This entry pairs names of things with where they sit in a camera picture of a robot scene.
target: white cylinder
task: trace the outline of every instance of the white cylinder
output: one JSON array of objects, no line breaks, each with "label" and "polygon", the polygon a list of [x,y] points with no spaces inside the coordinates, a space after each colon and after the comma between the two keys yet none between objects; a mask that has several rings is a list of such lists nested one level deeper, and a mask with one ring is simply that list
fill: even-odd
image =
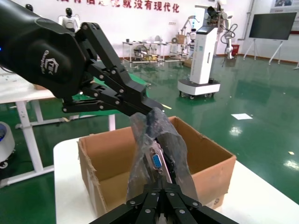
[{"label": "white cylinder", "polygon": [[8,124],[0,122],[0,162],[5,161],[15,147],[14,137]]}]

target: logo on robotic arm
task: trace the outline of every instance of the logo on robotic arm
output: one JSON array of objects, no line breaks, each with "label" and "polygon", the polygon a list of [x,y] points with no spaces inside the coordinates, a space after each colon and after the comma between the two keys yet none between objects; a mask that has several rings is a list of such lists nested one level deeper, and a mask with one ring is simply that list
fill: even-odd
[{"label": "logo on robotic arm", "polygon": [[56,62],[54,58],[46,59],[45,61],[45,69],[48,69],[49,74],[53,75],[57,73],[59,64]]},{"label": "logo on robotic arm", "polygon": [[58,71],[59,64],[56,62],[55,58],[46,59],[48,54],[49,51],[46,50],[41,59],[42,73],[46,74],[47,72],[48,74],[54,75]]}]

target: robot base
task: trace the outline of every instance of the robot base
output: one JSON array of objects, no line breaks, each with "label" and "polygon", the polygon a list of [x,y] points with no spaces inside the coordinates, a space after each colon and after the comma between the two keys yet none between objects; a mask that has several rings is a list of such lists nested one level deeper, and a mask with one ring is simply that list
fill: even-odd
[{"label": "robot base", "polygon": [[178,81],[178,90],[180,93],[188,94],[190,99],[199,95],[213,96],[216,92],[219,92],[220,83],[210,79],[207,84],[197,84],[189,79],[181,79]]}]

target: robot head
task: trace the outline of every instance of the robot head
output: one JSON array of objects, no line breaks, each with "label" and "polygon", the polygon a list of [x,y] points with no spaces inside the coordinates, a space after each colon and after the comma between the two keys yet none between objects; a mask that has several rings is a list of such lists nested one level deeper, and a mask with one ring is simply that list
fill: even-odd
[{"label": "robot head", "polygon": [[30,4],[26,4],[26,5],[25,5],[25,8],[28,9],[28,10],[30,10],[31,12],[33,12],[33,7],[32,7],[32,5],[30,5]]},{"label": "robot head", "polygon": [[66,12],[66,14],[67,14],[68,16],[71,16],[71,15],[73,14],[71,8],[66,8],[66,9],[65,9],[65,12]]}]

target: cardboard box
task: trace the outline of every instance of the cardboard box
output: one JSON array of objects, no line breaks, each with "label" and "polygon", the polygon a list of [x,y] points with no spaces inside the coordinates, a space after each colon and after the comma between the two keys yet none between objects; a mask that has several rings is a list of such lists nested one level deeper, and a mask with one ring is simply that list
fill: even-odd
[{"label": "cardboard box", "polygon": [[183,62],[183,66],[186,66],[186,67],[188,67],[188,68],[191,68],[191,67],[192,67],[192,59],[184,60],[184,62]]},{"label": "cardboard box", "polygon": [[185,43],[185,38],[186,38],[185,35],[177,34],[176,38],[177,38],[179,44],[184,44]]},{"label": "cardboard box", "polygon": [[[228,192],[236,156],[200,134],[180,118],[172,124],[188,148],[188,165],[199,201],[215,209]],[[126,202],[135,139],[130,127],[79,140],[82,178],[100,217]]]}]

